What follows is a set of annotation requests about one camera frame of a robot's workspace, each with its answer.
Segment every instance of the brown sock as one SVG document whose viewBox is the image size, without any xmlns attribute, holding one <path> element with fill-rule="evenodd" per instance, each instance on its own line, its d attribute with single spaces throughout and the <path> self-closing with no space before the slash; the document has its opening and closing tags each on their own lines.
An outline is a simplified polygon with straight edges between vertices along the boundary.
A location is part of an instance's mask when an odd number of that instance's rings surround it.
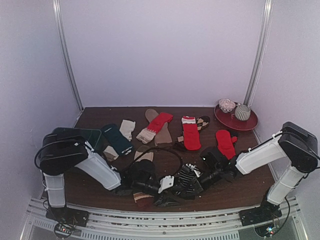
<svg viewBox="0 0 320 240">
<path fill-rule="evenodd" d="M 145 117 L 146 119 L 149 121 L 149 123 L 155 119 L 157 116 L 159 115 L 159 113 L 157 113 L 156 110 L 154 109 L 147 109 L 145 111 Z M 172 146 L 172 138 L 170 135 L 170 132 L 168 130 L 168 123 L 166 122 L 162 129 L 155 135 L 154 137 L 154 145 L 156 147 L 171 147 Z"/>
<path fill-rule="evenodd" d="M 139 147 L 135 152 L 134 159 L 139 157 L 143 152 L 147 151 L 149 148 L 150 147 L 146 145 L 142 145 L 141 147 Z M 152 162 L 154 160 L 154 153 L 152 151 L 146 153 L 140 159 L 138 159 L 137 162 L 140 162 L 142 159 L 147 159 Z M 133 199 L 139 209 L 145 210 L 148 207 L 152 206 L 152 204 L 154 203 L 155 197 L 134 189 Z"/>
</svg>

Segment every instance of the striped cup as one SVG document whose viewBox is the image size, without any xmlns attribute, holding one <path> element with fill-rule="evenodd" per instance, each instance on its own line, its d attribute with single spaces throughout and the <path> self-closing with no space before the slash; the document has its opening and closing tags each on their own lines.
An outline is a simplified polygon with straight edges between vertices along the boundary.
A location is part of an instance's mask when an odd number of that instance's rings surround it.
<svg viewBox="0 0 320 240">
<path fill-rule="evenodd" d="M 239 104 L 235 109 L 235 117 L 240 121 L 247 121 L 250 118 L 251 110 L 248 106 Z"/>
</svg>

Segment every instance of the red tray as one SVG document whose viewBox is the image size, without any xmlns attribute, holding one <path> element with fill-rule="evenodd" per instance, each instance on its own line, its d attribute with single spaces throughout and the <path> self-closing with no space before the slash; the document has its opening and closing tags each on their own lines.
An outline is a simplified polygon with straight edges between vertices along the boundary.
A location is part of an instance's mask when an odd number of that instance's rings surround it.
<svg viewBox="0 0 320 240">
<path fill-rule="evenodd" d="M 254 111 L 251 110 L 250 118 L 247 121 L 240 121 L 236 119 L 235 110 L 236 108 L 231 112 L 225 113 L 217 105 L 214 108 L 214 115 L 220 123 L 237 131 L 249 131 L 258 125 L 258 117 Z"/>
</svg>

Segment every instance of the metal frame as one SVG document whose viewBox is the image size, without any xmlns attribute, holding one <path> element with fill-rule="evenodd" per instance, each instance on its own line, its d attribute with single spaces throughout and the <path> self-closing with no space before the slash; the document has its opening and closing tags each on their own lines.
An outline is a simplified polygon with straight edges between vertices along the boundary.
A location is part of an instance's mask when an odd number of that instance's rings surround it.
<svg viewBox="0 0 320 240">
<path fill-rule="evenodd" d="M 69 56 L 66 37 L 65 37 L 64 25 L 62 21 L 61 10 L 60 10 L 60 0 L 53 0 L 53 11 L 54 11 L 55 21 L 56 21 L 56 25 L 57 25 L 59 36 L 60 36 L 60 43 L 61 43 L 66 72 L 71 84 L 72 92 L 75 97 L 77 106 L 79 110 L 82 111 L 84 109 L 84 106 L 82 105 L 82 102 L 80 99 L 79 91 L 75 81 L 75 76 L 71 66 L 70 56 Z"/>
<path fill-rule="evenodd" d="M 270 19 L 271 19 L 271 11 L 272 11 L 272 2 L 273 0 L 265 0 L 264 3 L 264 12 L 262 17 L 262 25 L 261 32 L 258 41 L 258 48 L 255 55 L 254 65 L 251 73 L 251 78 L 249 82 L 249 86 L 246 91 L 246 95 L 244 98 L 243 104 L 249 105 L 249 101 L 252 99 L 254 94 L 255 86 L 257 85 L 257 81 L 259 78 L 259 71 L 261 66 L 261 60 L 266 49 L 266 40 L 268 38 L 268 33 L 270 29 Z"/>
<path fill-rule="evenodd" d="M 44 198 L 30 200 L 21 240 L 30 240 L 34 227 L 53 230 L 56 222 L 46 218 L 44 201 Z M 289 204 L 298 239 L 308 240 L 296 198 L 291 197 Z M 89 212 L 87 226 L 77 226 L 72 235 L 83 240 L 239 240 L 240 230 L 272 222 L 242 227 L 239 211 L 252 207 L 200 212 L 129 212 L 69 203 L 68 206 Z M 288 213 L 287 203 L 281 203 L 280 208 L 283 221 Z"/>
</svg>

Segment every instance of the dark wood surface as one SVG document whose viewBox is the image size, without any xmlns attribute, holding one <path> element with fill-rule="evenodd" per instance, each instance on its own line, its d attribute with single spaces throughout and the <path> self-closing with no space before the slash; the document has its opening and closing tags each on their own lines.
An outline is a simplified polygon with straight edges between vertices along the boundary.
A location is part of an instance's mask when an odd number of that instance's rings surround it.
<svg viewBox="0 0 320 240">
<path fill-rule="evenodd" d="M 145 111 L 150 107 L 87 107 L 79 118 L 76 127 L 83 129 L 100 129 L 106 124 L 115 123 L 121 125 L 123 119 L 136 122 L 132 133 L 132 143 L 137 149 L 143 143 L 136 139 L 138 133 L 148 125 Z M 175 140 L 182 131 L 181 117 L 209 116 L 211 122 L 208 128 L 200 132 L 202 148 L 198 151 L 179 152 L 185 163 L 196 164 L 204 167 L 199 157 L 201 150 L 206 147 L 216 146 L 215 133 L 220 129 L 226 129 L 214 116 L 214 109 L 209 107 L 152 107 L 158 113 L 172 114 L 173 120 L 168 128 L 172 139 Z M 252 131 L 239 132 L 235 150 L 239 153 L 249 147 L 257 145 Z M 134 158 L 131 153 L 125 157 L 119 157 L 112 164 L 119 169 L 127 166 Z M 170 153 L 155 152 L 153 162 L 158 177 L 172 174 L 178 167 L 178 159 Z M 238 176 L 233 183 L 221 180 L 217 185 L 203 192 L 195 200 L 182 200 L 181 205 L 175 207 L 150 207 L 148 212 L 193 212 L 219 210 L 259 204 L 266 190 L 274 183 L 274 179 L 268 166 L 260 167 L 248 175 Z M 133 199 L 129 196 L 115 196 L 108 192 L 102 185 L 85 173 L 67 172 L 65 174 L 66 200 L 69 203 L 122 211 L 140 211 Z"/>
</svg>

